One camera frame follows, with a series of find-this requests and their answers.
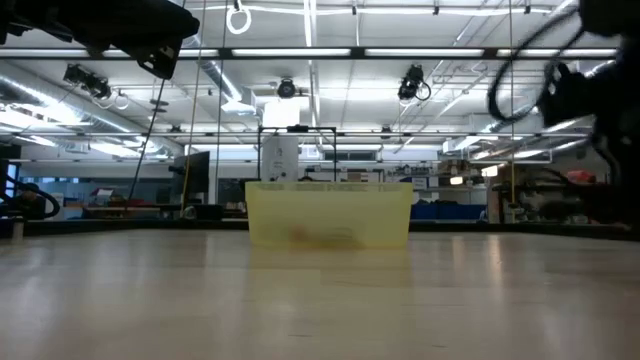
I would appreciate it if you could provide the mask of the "white cylindrical tank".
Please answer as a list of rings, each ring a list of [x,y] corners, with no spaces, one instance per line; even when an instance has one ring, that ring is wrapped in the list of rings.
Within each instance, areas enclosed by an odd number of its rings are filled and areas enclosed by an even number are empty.
[[[299,177],[297,137],[273,136],[261,146],[260,179],[268,182],[296,182]]]

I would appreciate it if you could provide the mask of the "black monitor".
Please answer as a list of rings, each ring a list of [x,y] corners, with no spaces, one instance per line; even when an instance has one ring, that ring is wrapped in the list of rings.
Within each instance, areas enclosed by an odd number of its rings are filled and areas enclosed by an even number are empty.
[[[170,200],[173,204],[207,204],[210,153],[199,152],[177,157],[168,167],[172,174]]]

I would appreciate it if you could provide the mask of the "blue storage bins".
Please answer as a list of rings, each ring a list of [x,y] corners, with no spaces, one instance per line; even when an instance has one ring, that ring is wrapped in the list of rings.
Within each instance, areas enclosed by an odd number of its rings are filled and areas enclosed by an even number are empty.
[[[485,205],[457,203],[414,204],[410,219],[416,221],[467,221],[478,220]]]

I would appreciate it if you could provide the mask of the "black aluminium table frame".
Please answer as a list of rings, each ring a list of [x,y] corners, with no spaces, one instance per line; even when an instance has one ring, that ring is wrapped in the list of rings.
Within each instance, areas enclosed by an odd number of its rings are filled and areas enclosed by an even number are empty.
[[[176,221],[176,220],[68,220],[30,221],[24,225],[25,236],[69,235],[77,233],[109,232],[124,230],[219,230],[247,231],[249,223],[243,221]],[[410,233],[524,233],[580,237],[601,240],[620,240],[640,243],[640,230],[625,230],[609,225],[560,225],[560,224],[481,224],[434,223],[412,221]]]

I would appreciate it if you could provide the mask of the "black overhead light bar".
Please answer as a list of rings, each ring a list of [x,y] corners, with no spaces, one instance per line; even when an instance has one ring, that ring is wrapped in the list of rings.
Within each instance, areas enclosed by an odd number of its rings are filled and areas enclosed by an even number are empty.
[[[505,60],[512,55],[507,48],[481,47],[354,47],[354,48],[194,48],[179,52],[179,60],[232,60],[232,59],[414,59],[414,60]],[[566,60],[611,60],[614,48],[533,48],[519,53],[522,60],[544,60],[558,56]],[[0,59],[23,60],[76,60],[91,59],[88,51],[80,48],[0,48]]]

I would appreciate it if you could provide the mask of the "translucent yellow plastic bin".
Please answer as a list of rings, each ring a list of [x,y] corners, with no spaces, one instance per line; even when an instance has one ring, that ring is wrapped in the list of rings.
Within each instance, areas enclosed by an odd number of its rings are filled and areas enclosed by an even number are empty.
[[[250,240],[278,248],[396,248],[408,241],[410,183],[248,182]]]

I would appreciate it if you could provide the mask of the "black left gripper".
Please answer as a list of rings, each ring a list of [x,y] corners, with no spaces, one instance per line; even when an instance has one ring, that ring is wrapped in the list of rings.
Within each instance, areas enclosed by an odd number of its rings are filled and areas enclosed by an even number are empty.
[[[173,76],[182,42],[200,28],[200,21],[180,0],[95,3],[101,8],[78,19],[74,39],[98,53],[115,47],[161,79]]]

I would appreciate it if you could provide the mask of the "black frame stand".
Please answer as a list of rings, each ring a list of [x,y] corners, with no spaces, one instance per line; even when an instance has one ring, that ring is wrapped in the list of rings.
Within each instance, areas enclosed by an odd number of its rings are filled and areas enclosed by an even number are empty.
[[[260,179],[260,165],[261,165],[261,146],[262,143],[269,137],[273,136],[292,136],[298,138],[300,137],[327,137],[329,136],[331,139],[331,146],[333,147],[333,161],[332,161],[332,173],[333,173],[333,182],[338,181],[338,160],[337,160],[337,140],[338,140],[338,131],[336,127],[326,127],[326,126],[308,126],[308,125],[291,125],[285,127],[278,126],[259,126],[257,129],[256,135],[256,152],[257,152],[257,178]]]

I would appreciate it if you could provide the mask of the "shelf with orange boxes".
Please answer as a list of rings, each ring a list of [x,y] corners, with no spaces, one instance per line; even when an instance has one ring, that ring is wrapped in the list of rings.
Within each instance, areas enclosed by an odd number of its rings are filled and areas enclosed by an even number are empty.
[[[513,184],[491,187],[498,197],[501,223],[614,224],[610,186],[588,171],[562,173],[543,168]]]

